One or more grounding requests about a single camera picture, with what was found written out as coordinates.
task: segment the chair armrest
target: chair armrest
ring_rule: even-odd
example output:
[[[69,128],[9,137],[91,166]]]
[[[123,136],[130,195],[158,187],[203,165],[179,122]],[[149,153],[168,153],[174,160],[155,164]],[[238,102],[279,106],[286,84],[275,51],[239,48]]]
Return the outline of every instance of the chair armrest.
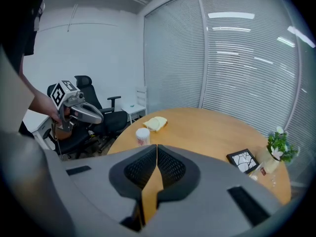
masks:
[[[101,113],[110,113],[110,112],[114,112],[114,107],[104,108],[104,109],[99,109],[99,111],[100,111]]]
[[[54,143],[54,145],[56,145],[56,141],[54,140],[54,138],[50,135],[51,132],[51,128],[47,129],[46,132],[44,133],[44,135],[42,136],[43,140],[46,140],[47,138],[49,138],[51,140],[52,143]]]
[[[46,132],[44,133],[44,135],[43,135],[43,137],[42,137],[43,140],[45,140],[45,139],[48,138],[48,136],[49,136],[49,134],[50,134],[50,131],[51,131],[51,128],[46,130]]]
[[[115,99],[118,99],[118,98],[121,98],[121,96],[109,97],[108,100],[113,100],[113,99],[115,100]]]
[[[108,100],[111,101],[111,107],[113,108],[112,112],[114,112],[114,107],[115,107],[115,100],[121,98],[121,96],[116,96],[116,97],[109,97]]]

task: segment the picture frame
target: picture frame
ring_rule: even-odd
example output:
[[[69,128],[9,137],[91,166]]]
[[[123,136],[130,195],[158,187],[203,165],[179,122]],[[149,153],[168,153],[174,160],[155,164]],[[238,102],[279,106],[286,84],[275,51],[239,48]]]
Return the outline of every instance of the picture frame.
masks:
[[[232,154],[226,155],[228,161],[237,167],[241,172],[248,174],[255,170],[259,163],[252,155],[249,149],[244,149]]]

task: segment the bread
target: bread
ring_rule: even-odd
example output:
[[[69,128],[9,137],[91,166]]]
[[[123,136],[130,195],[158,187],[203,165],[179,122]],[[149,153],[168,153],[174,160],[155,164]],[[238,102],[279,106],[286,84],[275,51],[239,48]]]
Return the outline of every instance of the bread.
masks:
[[[154,117],[143,123],[150,131],[158,132],[162,127],[168,123],[167,119],[163,117]]]

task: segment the chair headrest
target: chair headrest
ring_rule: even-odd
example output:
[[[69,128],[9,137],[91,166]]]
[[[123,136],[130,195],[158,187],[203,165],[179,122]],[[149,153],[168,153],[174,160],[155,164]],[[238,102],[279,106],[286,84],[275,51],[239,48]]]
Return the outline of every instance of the chair headrest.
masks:
[[[92,85],[92,80],[89,76],[75,76],[77,79],[77,87],[85,88],[89,85]]]
[[[47,95],[50,97],[54,87],[55,87],[56,84],[52,84],[51,86],[48,86],[47,88]]]

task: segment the wooden tabletop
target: wooden tabletop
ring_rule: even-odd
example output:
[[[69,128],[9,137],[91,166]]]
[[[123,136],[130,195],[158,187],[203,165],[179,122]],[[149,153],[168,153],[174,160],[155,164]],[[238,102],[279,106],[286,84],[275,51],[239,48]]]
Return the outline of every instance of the wooden tabletop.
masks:
[[[129,126],[114,142],[109,154],[138,147],[136,130],[143,122],[161,116],[168,124],[159,132],[151,132],[151,144],[163,144],[183,148],[198,154],[228,162],[226,155],[248,148],[254,156],[267,144],[267,139],[256,129],[229,115],[198,108],[175,108],[151,113]],[[291,198],[289,176],[283,162],[272,175],[258,176],[258,183],[269,189],[282,204]],[[156,167],[142,192],[146,222],[156,211],[157,192],[163,189],[162,178]]]

